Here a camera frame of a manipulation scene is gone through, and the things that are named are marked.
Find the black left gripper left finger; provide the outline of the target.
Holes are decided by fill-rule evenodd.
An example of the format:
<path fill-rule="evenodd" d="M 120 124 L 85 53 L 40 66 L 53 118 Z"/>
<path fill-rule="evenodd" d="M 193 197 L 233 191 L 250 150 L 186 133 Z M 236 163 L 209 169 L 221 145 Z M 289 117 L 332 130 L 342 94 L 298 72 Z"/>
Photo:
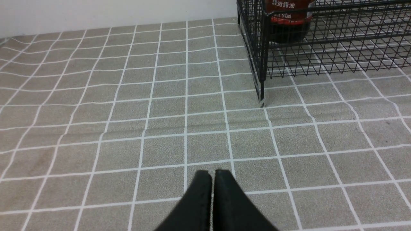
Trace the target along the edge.
<path fill-rule="evenodd" d="M 208 171 L 196 171 L 183 197 L 155 230 L 210 230 L 212 184 Z"/>

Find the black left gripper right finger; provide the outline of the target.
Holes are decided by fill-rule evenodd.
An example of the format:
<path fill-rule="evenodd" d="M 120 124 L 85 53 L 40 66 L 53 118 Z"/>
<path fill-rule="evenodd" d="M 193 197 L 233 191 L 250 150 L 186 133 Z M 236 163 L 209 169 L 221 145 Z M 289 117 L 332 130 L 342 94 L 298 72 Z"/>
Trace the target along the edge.
<path fill-rule="evenodd" d="M 218 169 L 214 178 L 214 231 L 277 231 L 243 192 L 229 170 Z"/>

